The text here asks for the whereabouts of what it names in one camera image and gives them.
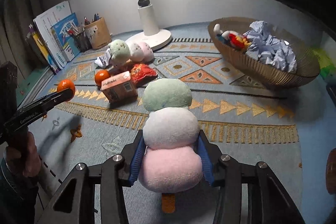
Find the person's left hand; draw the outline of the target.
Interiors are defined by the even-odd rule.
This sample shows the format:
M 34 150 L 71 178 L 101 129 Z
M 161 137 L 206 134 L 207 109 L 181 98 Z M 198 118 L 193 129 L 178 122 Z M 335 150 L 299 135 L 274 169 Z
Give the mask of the person's left hand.
M 25 147 L 16 149 L 12 145 L 5 148 L 3 157 L 9 171 L 17 176 L 35 177 L 41 171 L 41 160 L 33 134 L 28 131 L 25 137 Z

